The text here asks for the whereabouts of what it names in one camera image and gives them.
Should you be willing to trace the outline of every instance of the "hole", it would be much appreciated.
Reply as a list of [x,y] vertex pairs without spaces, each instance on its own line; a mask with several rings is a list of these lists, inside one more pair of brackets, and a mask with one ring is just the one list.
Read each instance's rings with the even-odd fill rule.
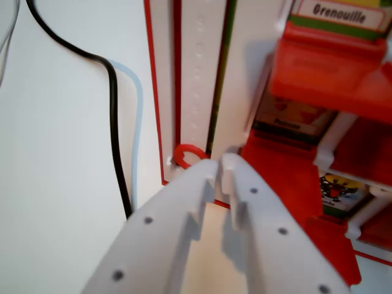
[[277,231],[281,235],[287,235],[288,234],[288,230],[286,228],[279,228]]
[[145,224],[149,225],[152,222],[153,222],[153,218],[152,217],[149,217],[149,216],[145,217]]
[[323,293],[323,294],[331,293],[330,288],[328,286],[326,286],[326,285],[320,285],[318,287],[318,289],[320,290],[320,293]]
[[122,278],[124,277],[124,273],[123,271],[120,271],[119,269],[117,269],[113,275],[111,276],[111,278],[113,279],[113,281],[117,282],[120,281]]

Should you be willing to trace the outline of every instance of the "red border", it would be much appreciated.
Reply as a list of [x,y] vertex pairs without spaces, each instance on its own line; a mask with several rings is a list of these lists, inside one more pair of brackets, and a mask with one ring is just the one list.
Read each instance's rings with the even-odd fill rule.
[[219,206],[224,207],[224,208],[227,208],[227,209],[230,209],[230,205],[229,204],[227,204],[225,202],[222,202],[222,201],[219,201],[219,200],[215,200],[214,204],[219,205]]
[[[319,18],[317,18],[317,17],[309,17],[309,16],[307,16],[307,15],[301,15],[301,14],[300,14],[300,10],[301,10],[302,3],[303,3],[304,1],[307,1],[307,0],[302,0],[302,1],[301,1],[300,6],[298,7],[298,12],[297,12],[297,13],[293,13],[294,15],[297,15],[297,16],[300,16],[300,17],[304,17],[304,18],[311,18],[311,19],[313,19],[313,20],[326,21],[327,23],[337,23],[337,22],[331,21],[331,20],[323,20],[323,19],[319,19]],[[364,27],[362,27],[362,26],[354,26],[354,25],[345,24],[345,23],[339,23],[339,24],[340,24],[340,25],[344,25],[344,26],[352,26],[352,27],[354,27],[354,28],[367,29],[367,30],[369,30],[369,31],[374,31],[374,32],[385,32],[385,31],[386,31],[386,30],[383,30],[383,31],[380,30],[380,26],[381,26],[381,24],[383,23],[383,21],[384,21],[384,19],[385,19],[385,17],[386,17],[386,13],[385,13],[385,11],[382,10],[382,9],[376,9],[376,8],[372,8],[372,7],[366,7],[366,6],[355,5],[355,4],[348,4],[348,3],[337,2],[337,1],[332,1],[332,0],[318,0],[318,1],[320,1],[320,2],[332,2],[332,3],[336,3],[336,4],[342,4],[342,5],[346,5],[346,6],[359,7],[359,8],[362,8],[362,9],[370,9],[370,10],[374,10],[374,11],[381,12],[381,13],[383,14],[383,17],[382,17],[381,22],[379,23],[377,29],[369,29],[369,28],[364,28]]]
[[185,160],[184,160],[184,153],[185,152],[190,152],[193,154],[196,154],[198,156],[198,158],[200,159],[207,159],[209,158],[208,155],[201,150],[200,148],[191,145],[191,144],[180,144],[176,147],[176,149],[174,150],[174,160],[176,161],[176,163],[182,167],[183,169],[187,169],[190,167],[190,164],[188,164]]
[[378,258],[378,257],[374,257],[373,255],[369,255],[369,254],[366,254],[366,253],[363,253],[363,252],[360,252],[360,251],[356,251],[356,250],[354,250],[354,252],[355,252],[356,255],[362,256],[364,258],[371,259],[371,260],[373,260],[375,262],[383,263],[384,265],[392,266],[392,262],[389,262],[387,260],[384,260],[384,259],[381,259],[381,258]]
[[182,0],[173,0],[175,60],[175,148],[181,143],[181,7]]
[[154,102],[155,102],[155,115],[157,119],[157,131],[158,131],[158,144],[159,144],[159,156],[160,156],[160,177],[162,184],[165,184],[164,180],[164,161],[162,154],[162,141],[160,134],[160,118],[159,118],[159,103],[158,103],[158,89],[157,89],[157,75],[155,71],[155,55],[154,55],[154,41],[153,41],[153,23],[151,21],[151,8],[149,0],[145,0],[145,14],[146,14],[146,26],[147,26],[147,37],[148,37],[148,48],[149,48],[149,59],[151,63],[151,78],[153,79],[153,91],[154,91]]

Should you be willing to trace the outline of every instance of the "white surface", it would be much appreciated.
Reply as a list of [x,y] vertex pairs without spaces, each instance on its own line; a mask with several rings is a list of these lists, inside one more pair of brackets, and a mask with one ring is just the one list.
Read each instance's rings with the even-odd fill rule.
[[173,0],[150,0],[154,58],[159,104],[160,143],[164,180],[175,175],[172,161],[175,147]]
[[[190,242],[200,239],[206,202],[215,198],[217,173],[216,161],[203,160],[136,211],[83,293],[179,293]],[[124,277],[113,281],[118,270]]]
[[392,267],[356,256],[360,266],[362,282],[351,287],[353,294],[390,294],[392,289]]
[[[206,151],[226,0],[182,1],[181,144]],[[188,164],[200,159],[185,154]]]
[[[161,188],[143,1],[37,6],[60,36],[123,63],[141,80],[141,206]],[[135,98],[123,105],[134,106]],[[22,1],[0,88],[0,292],[78,293],[122,227],[108,106],[105,69],[52,41]]]

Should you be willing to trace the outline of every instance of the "white cable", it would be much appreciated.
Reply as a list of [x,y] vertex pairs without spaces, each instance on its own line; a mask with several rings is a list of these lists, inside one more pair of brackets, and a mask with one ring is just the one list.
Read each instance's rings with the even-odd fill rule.
[[9,50],[10,43],[11,43],[13,29],[15,28],[15,24],[17,23],[17,18],[18,18],[18,14],[19,14],[19,7],[20,7],[20,0],[14,0],[13,4],[14,4],[13,5],[13,19],[12,19],[11,25],[8,28],[8,31],[6,32],[6,34],[4,35],[4,37],[0,43],[0,54],[2,52],[2,49],[4,48],[4,45],[7,44],[6,49],[5,49],[6,52],[4,53],[4,57],[3,57],[2,63],[1,63],[0,86],[1,86],[2,80],[4,78],[4,72],[6,71],[8,50]]

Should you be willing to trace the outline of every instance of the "red plastic housing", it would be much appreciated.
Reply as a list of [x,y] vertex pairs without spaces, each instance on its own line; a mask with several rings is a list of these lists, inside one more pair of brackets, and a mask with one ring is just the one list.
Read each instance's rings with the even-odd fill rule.
[[376,42],[287,23],[269,80],[271,94],[392,124],[386,41]]

